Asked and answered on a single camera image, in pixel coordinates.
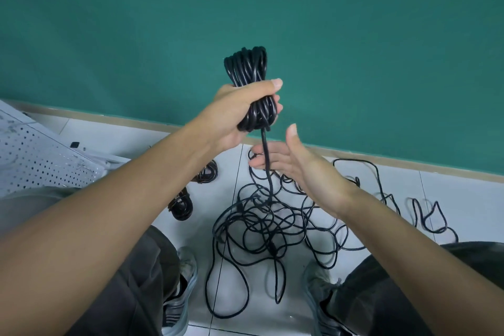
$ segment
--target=perforated metal panel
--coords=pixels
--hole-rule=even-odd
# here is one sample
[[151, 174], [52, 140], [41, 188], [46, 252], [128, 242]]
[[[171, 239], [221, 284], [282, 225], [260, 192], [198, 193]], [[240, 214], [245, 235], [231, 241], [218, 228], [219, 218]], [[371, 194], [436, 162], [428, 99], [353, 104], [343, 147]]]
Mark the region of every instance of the perforated metal panel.
[[84, 187], [105, 173], [103, 162], [0, 101], [0, 197], [40, 186]]

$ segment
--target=forearm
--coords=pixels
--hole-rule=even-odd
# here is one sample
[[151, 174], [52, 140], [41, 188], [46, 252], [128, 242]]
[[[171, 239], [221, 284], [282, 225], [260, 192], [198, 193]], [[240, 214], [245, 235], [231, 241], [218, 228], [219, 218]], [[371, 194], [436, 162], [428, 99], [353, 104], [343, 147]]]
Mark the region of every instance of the forearm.
[[504, 291], [373, 196], [340, 216], [436, 335], [504, 334]]
[[4, 237], [0, 333], [64, 333], [161, 210], [215, 156], [204, 137], [189, 124]]

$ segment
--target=gray sneaker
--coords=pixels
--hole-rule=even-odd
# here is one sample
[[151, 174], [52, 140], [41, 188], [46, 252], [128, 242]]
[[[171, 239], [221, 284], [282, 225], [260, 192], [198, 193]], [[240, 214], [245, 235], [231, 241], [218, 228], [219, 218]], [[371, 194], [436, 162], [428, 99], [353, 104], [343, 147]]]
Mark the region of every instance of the gray sneaker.
[[329, 271], [321, 268], [316, 262], [311, 262], [304, 270], [302, 276], [302, 286], [308, 306], [313, 313], [313, 336], [347, 336], [351, 335], [341, 323], [324, 313], [320, 302], [326, 300], [337, 284], [331, 283]]
[[189, 324], [187, 302], [198, 279], [198, 265], [192, 251], [188, 247], [180, 247], [177, 254], [180, 260], [180, 290], [163, 304], [161, 332], [164, 336], [181, 336], [186, 333]]

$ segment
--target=fingernail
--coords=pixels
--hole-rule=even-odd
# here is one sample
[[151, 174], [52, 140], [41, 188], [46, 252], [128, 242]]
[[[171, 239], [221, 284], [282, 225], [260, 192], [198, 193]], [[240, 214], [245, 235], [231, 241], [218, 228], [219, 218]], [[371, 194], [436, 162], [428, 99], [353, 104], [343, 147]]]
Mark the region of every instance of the fingernail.
[[275, 86], [275, 91], [278, 91], [282, 87], [282, 84], [283, 84], [283, 81], [281, 78], [276, 78], [274, 80], [271, 80], [271, 82]]

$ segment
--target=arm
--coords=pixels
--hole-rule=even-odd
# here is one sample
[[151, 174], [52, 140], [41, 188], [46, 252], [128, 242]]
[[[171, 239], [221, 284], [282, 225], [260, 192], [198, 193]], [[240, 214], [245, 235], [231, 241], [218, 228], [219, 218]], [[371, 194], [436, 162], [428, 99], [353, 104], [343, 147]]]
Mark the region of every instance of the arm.
[[0, 334], [65, 333], [170, 200], [214, 156], [241, 142], [236, 125], [250, 103], [280, 86], [225, 85], [185, 127], [3, 237]]
[[[272, 142], [272, 169], [295, 179], [319, 206], [341, 218], [403, 291], [436, 335], [504, 334], [504, 291], [343, 178], [300, 142]], [[253, 151], [262, 153], [257, 145]], [[250, 161], [264, 168], [264, 157]]]

